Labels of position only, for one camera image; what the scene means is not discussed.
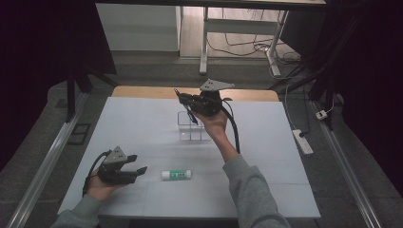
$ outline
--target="white wall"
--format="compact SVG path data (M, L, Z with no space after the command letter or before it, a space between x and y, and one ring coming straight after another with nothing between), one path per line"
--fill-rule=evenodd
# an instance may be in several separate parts
M179 50L179 7L96 6L111 50Z

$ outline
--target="person's arm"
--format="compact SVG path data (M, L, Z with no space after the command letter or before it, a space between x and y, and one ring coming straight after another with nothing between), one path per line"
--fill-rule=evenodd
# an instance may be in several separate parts
M240 227L290 227L287 219L278 212L266 179L256 166L250 167L228 141L225 114L220 112L212 117L195 115L204 123L224 159L223 170L229 179L229 191L237 206Z
M102 203L118 188L123 185L108 185L93 172L86 194L73 210L63 211L51 228L75 227L92 228L99 223L98 212Z

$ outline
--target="right arm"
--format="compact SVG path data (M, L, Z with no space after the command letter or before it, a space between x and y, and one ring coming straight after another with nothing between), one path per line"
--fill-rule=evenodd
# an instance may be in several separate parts
M212 117L195 115L204 123L224 159L223 170L229 179L229 191L237 206L240 227L290 227L287 219L278 212L266 179L256 166L250 167L229 142L225 134L225 114L220 112Z

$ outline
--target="black fabric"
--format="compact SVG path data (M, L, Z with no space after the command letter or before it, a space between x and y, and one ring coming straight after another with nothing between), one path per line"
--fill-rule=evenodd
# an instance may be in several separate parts
M3 168L41 114L49 88L74 65L116 70L90 1L3 1L0 44Z
M336 90L343 118L403 196L403 16L394 1L374 1L342 52Z

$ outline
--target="hand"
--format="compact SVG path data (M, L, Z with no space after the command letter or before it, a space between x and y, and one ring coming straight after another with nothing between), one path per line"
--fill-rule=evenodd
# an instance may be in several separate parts
M213 140L219 136L225 135L228 118L222 111L211 117L204 116L197 112L193 112L193 114L204 123L205 131Z
M89 187L86 191L87 194L92 196L93 198L99 201L105 201L109 196L116 190L121 187L124 187L124 184L120 185L110 185L101 181L101 179L97 176L98 169L92 172L92 178L89 180Z

